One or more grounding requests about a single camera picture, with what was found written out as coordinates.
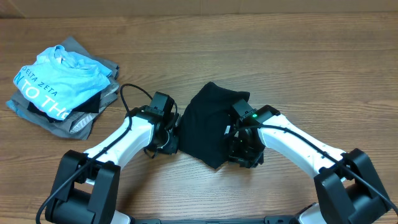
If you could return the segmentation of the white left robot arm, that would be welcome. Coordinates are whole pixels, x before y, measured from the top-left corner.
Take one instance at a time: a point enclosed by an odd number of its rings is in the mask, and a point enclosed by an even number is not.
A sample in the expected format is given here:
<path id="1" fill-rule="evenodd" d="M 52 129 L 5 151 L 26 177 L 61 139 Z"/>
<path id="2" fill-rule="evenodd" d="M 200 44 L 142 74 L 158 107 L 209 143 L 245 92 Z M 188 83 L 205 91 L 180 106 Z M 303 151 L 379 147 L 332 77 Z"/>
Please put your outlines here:
<path id="1" fill-rule="evenodd" d="M 127 113 L 121 125 L 99 145 L 62 157 L 43 211 L 51 223 L 130 224 L 135 219 L 116 210 L 121 171 L 140 151 L 150 158 L 175 154 L 174 100 L 155 93 L 149 105 Z"/>

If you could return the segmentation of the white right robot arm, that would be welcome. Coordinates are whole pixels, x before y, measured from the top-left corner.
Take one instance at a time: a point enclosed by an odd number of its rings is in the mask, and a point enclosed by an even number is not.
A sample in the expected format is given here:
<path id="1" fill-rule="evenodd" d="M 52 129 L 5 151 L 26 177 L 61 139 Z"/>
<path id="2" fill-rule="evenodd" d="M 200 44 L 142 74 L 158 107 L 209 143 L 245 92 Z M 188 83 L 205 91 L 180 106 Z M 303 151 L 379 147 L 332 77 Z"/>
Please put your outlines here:
<path id="1" fill-rule="evenodd" d="M 224 134 L 229 161 L 253 168 L 273 149 L 313 179 L 317 202 L 295 215 L 265 217 L 265 223 L 374 223 L 397 206 L 390 200 L 369 156 L 331 147 L 293 125 L 279 110 L 252 108 L 245 100 L 231 107 L 234 123 Z"/>

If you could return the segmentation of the black t-shirt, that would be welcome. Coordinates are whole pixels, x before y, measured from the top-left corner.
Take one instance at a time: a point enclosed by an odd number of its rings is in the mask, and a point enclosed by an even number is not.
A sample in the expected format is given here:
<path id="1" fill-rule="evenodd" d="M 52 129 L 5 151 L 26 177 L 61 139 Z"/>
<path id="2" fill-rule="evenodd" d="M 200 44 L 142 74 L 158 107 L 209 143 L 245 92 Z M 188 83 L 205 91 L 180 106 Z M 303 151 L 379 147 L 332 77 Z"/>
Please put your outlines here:
<path id="1" fill-rule="evenodd" d="M 231 106 L 239 100 L 248 101 L 247 91 L 228 90 L 213 82 L 207 83 L 190 101 L 180 121 L 179 149 L 213 169 L 229 157 L 224 133 L 231 125 Z"/>

